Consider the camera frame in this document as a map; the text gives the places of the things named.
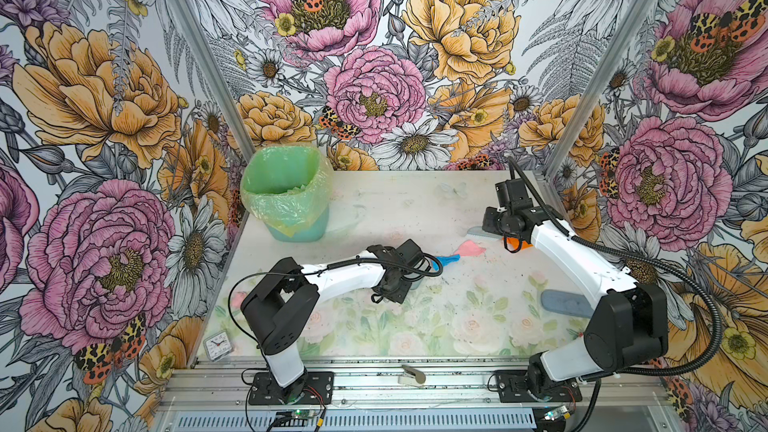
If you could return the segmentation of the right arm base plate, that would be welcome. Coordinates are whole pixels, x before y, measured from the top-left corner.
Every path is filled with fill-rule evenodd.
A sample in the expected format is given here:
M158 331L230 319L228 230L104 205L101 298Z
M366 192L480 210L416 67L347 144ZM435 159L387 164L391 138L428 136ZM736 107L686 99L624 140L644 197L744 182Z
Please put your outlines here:
M497 393L501 403L565 402L574 404L583 400L575 380L552 381L546 375L531 375L524 370L495 371L487 382L487 388Z

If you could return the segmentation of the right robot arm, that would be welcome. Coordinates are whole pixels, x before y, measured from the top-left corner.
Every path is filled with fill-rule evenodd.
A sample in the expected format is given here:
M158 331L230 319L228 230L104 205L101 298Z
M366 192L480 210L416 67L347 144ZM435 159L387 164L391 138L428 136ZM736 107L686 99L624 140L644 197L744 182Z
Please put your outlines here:
M495 186L498 204L486 209L482 228L544 253L581 290L590 313L583 335L532 356L524 389L535 398L575 379L603 378L664 355L668 350L667 299L656 285L642 284L581 243L569 224L520 176Z

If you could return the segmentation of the grey-blue dustpan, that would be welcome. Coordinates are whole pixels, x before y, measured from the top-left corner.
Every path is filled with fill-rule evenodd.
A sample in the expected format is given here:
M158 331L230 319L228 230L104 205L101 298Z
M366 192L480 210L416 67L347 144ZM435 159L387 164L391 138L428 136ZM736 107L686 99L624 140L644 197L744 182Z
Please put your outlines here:
M432 268L430 262L422 262L415 272L410 272L403 277L403 279L411 283L412 288L416 288L421 281L426 278L430 278L434 275L435 270Z

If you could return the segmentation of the grey-blue hand brush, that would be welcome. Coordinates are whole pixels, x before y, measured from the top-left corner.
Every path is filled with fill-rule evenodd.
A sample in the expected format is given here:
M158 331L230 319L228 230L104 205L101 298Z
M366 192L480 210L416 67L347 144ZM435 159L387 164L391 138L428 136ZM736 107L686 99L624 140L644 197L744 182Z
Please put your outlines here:
M477 236L477 237L488 237L488 238L498 238L499 235L493 232L486 232L481 227L475 226L471 227L467 231L468 236Z

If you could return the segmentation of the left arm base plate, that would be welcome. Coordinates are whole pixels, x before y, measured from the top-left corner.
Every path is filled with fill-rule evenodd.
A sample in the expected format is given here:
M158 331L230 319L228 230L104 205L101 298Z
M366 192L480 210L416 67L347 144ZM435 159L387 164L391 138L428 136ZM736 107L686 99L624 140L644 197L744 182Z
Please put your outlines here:
M330 371L305 372L291 385L282 387L269 372L257 372L247 396L250 406L329 405L332 402L335 374Z

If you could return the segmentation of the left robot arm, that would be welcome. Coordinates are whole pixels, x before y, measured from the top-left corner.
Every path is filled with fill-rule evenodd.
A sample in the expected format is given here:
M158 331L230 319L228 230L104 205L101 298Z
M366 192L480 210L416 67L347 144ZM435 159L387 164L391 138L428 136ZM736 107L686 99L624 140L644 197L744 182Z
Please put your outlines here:
M240 311L273 382L289 389L305 381L297 341L317 306L358 290L370 291L374 303L401 304L416 282L442 273L438 259L412 240L373 245L328 264L301 265L287 257L263 274Z

